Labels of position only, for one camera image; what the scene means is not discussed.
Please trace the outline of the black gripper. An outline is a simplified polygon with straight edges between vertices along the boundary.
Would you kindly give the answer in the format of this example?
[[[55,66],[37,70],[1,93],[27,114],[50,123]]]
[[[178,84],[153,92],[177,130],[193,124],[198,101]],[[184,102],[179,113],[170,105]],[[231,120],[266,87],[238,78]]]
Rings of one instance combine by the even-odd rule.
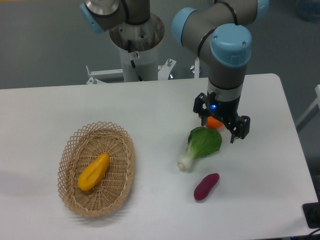
[[[205,126],[209,116],[222,122],[231,133],[230,143],[236,139],[244,139],[250,132],[251,118],[238,115],[241,97],[231,101],[219,101],[215,93],[204,94],[201,92],[194,100],[193,112],[201,119],[201,126]]]

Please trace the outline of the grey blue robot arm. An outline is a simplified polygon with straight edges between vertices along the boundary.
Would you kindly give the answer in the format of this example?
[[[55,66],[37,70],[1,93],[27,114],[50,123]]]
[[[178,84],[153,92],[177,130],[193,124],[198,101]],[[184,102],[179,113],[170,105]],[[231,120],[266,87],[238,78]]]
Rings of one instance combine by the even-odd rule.
[[[79,8],[94,32],[109,32],[122,53],[126,82],[159,79],[155,49],[163,41],[165,27],[148,0],[85,0]],[[193,111],[202,124],[209,117],[222,122],[233,139],[244,139],[250,131],[250,118],[238,115],[252,53],[247,25],[268,8],[267,0],[216,0],[205,11],[183,8],[172,20],[175,40],[209,67],[207,92],[195,98]]]

